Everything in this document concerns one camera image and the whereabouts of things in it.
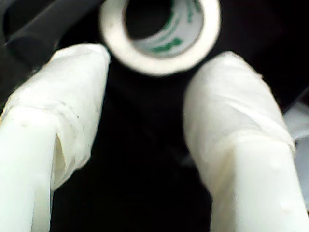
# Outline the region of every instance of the white tape roll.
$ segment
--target white tape roll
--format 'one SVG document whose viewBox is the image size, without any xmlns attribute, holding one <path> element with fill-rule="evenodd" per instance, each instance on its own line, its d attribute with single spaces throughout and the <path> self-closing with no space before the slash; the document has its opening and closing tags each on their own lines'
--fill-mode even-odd
<svg viewBox="0 0 309 232">
<path fill-rule="evenodd" d="M 309 107 L 296 103 L 285 113 L 284 120 L 297 144 L 295 166 L 309 211 Z"/>
<path fill-rule="evenodd" d="M 171 16 L 155 35 L 132 40 L 126 31 L 129 0 L 107 0 L 100 29 L 111 52 L 129 68 L 163 76 L 197 65 L 213 47 L 220 30 L 218 0 L 172 0 Z"/>
</svg>

